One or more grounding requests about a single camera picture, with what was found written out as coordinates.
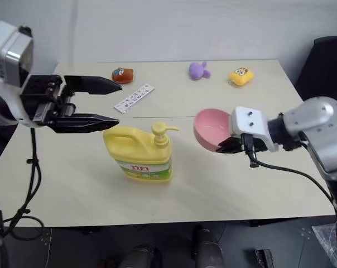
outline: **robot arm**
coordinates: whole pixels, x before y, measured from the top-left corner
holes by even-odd
[[[121,89],[97,76],[31,75],[33,38],[28,27],[0,21],[0,125],[49,126],[57,133],[87,133],[111,128],[117,119],[76,114],[70,98],[75,92],[109,94]]]
[[[269,150],[278,145],[286,151],[304,146],[331,192],[337,213],[337,101],[316,97],[276,119],[268,120],[261,111],[237,107],[231,116],[231,138],[220,143],[217,152],[237,153]],[[246,135],[253,137],[250,148],[244,147]],[[258,165],[251,161],[251,167]]]

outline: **pink bowl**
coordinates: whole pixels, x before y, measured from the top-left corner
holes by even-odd
[[[194,132],[199,144],[215,152],[222,141],[230,137],[230,114],[219,109],[205,109],[195,117]]]

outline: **table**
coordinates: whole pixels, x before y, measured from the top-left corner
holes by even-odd
[[[161,120],[177,126],[169,132],[173,144],[174,177],[168,184],[127,179],[109,156],[102,132],[56,134],[37,130],[37,154],[42,184],[29,208],[47,226],[98,226],[137,223],[290,218],[333,214],[333,208],[310,181],[295,174],[249,168],[244,154],[216,154],[202,148],[193,134],[194,115],[204,108],[230,112],[235,106],[263,110],[267,116],[299,105],[302,100],[277,60],[210,61],[210,79],[190,80],[188,62],[93,63],[70,68],[59,64],[55,74],[98,75],[110,78],[117,67],[133,68],[135,79],[109,95],[77,93],[78,112],[120,119],[123,126],[150,131]],[[242,88],[227,83],[238,67],[256,78]],[[148,83],[155,90],[128,113],[113,106]],[[19,126],[0,158],[0,206],[5,218],[22,204],[30,177],[30,130]],[[315,177],[323,186],[308,153],[280,150],[258,158]],[[33,226],[22,220],[19,226]]]

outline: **yellow toy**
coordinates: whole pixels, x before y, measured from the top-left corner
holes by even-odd
[[[125,174],[139,181],[169,181],[172,177],[171,142],[163,122],[152,125],[152,133],[134,127],[115,126],[104,131],[109,154]]]
[[[228,76],[229,81],[236,85],[245,85],[254,78],[252,71],[247,68],[239,68]]]

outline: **plush toy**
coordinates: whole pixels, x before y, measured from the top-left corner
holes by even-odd
[[[189,67],[190,75],[193,79],[198,80],[201,77],[209,78],[211,73],[204,68],[206,67],[207,62],[199,63],[191,63]]]
[[[133,69],[117,68],[112,72],[112,81],[119,84],[130,83],[134,79]]]
[[[254,78],[252,71],[247,68],[239,68],[228,76],[230,82],[233,82],[236,85],[245,85]]]

